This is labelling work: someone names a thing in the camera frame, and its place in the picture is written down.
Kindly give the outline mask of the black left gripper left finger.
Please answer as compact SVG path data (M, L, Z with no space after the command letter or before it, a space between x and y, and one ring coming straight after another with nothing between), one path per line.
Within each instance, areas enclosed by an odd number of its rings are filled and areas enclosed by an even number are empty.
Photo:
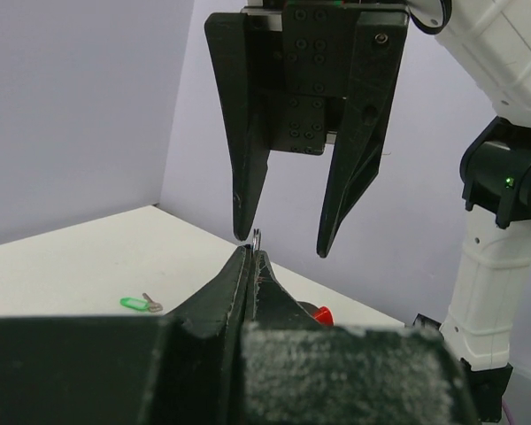
M158 375L160 424L228 424L238 392L240 330L250 248L234 250L218 274L170 313Z

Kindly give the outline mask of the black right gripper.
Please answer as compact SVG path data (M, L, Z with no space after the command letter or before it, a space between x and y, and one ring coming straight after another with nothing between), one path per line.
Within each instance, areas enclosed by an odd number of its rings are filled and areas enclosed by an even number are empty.
M233 233L244 241L253 229L266 117L273 151L319 156L335 139L316 245L325 258L379 171L409 12L360 11L358 2L250 2L245 12L214 12L204 23L232 169Z

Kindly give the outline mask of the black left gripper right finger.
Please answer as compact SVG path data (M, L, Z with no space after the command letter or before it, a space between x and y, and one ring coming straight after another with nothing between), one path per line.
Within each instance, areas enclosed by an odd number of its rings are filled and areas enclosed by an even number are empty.
M431 328L323 325L260 252L242 328L249 424L470 424L464 369Z

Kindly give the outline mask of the metal key organiser red handle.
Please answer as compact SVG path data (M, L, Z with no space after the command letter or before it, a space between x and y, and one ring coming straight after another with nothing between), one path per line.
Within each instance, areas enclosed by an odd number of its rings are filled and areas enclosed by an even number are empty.
M262 328L318 328L333 326L334 317L326 306L297 301L280 284L266 251L261 249L261 232L253 229L252 265L247 287L245 320Z

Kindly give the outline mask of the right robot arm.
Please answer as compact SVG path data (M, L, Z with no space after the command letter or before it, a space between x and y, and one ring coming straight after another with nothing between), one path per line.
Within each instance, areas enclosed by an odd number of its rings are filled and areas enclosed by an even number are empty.
M250 1L204 24L248 237L271 151L334 150L316 251L379 172L408 27L433 36L496 117L461 159L467 227L440 332L481 421L504 415L510 334L531 267L531 1Z

